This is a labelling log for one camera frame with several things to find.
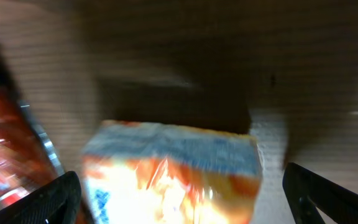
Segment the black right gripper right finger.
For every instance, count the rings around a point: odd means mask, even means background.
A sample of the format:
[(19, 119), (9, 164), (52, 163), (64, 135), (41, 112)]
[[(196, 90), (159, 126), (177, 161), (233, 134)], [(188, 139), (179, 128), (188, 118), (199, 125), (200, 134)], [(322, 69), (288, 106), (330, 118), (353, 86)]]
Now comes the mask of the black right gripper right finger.
[(358, 194), (293, 162), (282, 185), (296, 224), (324, 224), (319, 211), (338, 224), (358, 223)]

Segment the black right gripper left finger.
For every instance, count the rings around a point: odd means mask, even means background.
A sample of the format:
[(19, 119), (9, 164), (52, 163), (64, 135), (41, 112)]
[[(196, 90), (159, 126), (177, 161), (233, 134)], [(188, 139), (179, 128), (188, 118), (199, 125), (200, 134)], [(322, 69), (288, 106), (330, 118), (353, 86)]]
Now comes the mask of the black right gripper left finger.
[(80, 180), (69, 171), (0, 210), (0, 224), (74, 224), (80, 201)]

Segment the red Top chocolate bar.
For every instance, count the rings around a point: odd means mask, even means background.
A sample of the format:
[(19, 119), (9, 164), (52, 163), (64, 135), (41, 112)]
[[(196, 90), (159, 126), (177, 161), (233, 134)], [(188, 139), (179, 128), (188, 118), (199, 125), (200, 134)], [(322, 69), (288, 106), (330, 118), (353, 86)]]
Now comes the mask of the red Top chocolate bar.
[(12, 205), (64, 172), (0, 53), (0, 204)]

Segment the orange tissue packet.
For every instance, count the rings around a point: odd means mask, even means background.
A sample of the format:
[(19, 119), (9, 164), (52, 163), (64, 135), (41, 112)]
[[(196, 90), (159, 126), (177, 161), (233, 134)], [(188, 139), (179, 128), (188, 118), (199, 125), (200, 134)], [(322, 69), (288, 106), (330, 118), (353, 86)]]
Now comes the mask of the orange tissue packet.
[(107, 120), (83, 150), (96, 223), (249, 223), (262, 182), (246, 134)]

